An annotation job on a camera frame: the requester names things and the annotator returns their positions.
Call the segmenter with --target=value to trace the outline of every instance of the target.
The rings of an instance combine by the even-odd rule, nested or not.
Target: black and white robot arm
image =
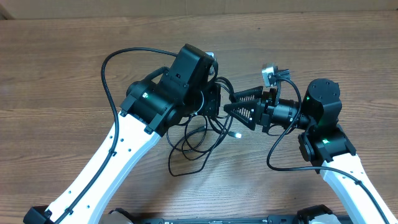
[[[113,56],[127,51],[132,50],[120,50]],[[71,186],[49,206],[32,207],[24,223],[98,223],[128,173],[169,127],[190,114],[218,115],[220,87],[214,85],[218,64],[211,54],[187,44],[178,55],[170,52],[169,55],[176,56],[170,68],[162,67],[128,88],[117,114],[116,145],[113,147],[117,131],[114,124]],[[298,137],[303,158],[312,163],[312,168],[322,167],[315,170],[343,202],[353,223],[398,223],[366,176],[355,148],[337,124],[341,109],[338,84],[326,79],[312,81],[301,103],[279,99],[281,80],[290,80],[288,70],[269,65],[263,68],[262,74],[266,87],[276,86],[277,89],[266,92],[259,86],[234,93],[230,98],[232,103],[225,105],[224,110],[252,130],[257,124],[265,133],[272,125],[281,125],[286,131],[289,127],[304,129]],[[159,75],[162,75],[160,82],[154,83],[152,79]],[[100,169],[110,152],[111,158]],[[322,223],[315,219],[306,223],[315,222]]]

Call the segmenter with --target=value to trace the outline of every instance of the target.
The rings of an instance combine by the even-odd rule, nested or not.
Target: wooden table
[[[289,68],[302,94],[313,79],[338,82],[340,123],[398,215],[398,12],[328,12],[0,21],[0,222],[21,223],[30,206],[55,200],[103,142],[113,123],[100,79],[108,54],[138,46],[178,52],[185,43],[214,51],[220,76],[236,91],[262,85],[264,62]],[[172,60],[152,53],[112,59],[106,75],[116,105],[133,81]],[[296,98],[290,87],[282,97]],[[315,172],[266,167],[275,138],[260,127],[252,132],[235,123],[232,129],[243,138],[227,138],[202,172],[178,178],[167,171],[170,147],[163,138],[105,212],[122,207],[164,218],[258,217],[324,203],[345,213]],[[308,165],[298,133],[282,141],[273,164]],[[181,136],[173,129],[172,141]],[[175,172],[200,165],[174,159]]]

